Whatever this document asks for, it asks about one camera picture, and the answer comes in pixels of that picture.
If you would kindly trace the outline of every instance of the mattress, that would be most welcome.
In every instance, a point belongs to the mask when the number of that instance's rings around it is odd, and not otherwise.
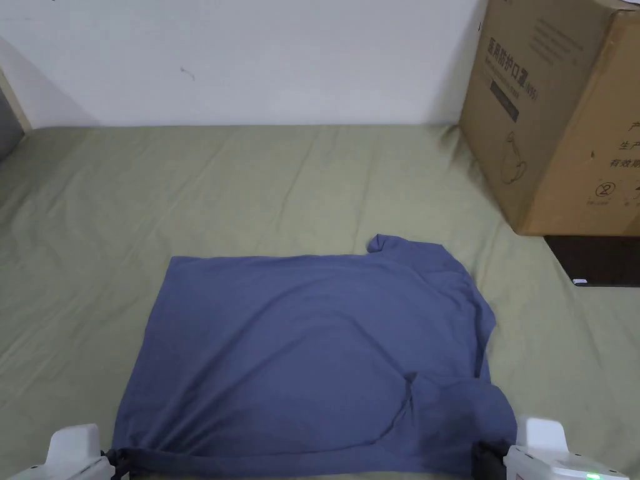
[[[0,163],[0,476],[43,462],[64,426],[111,443],[171,256],[365,253],[376,233],[443,244],[470,271],[517,415],[640,476],[637,290],[574,287],[505,223],[459,129],[418,126],[29,134]]]

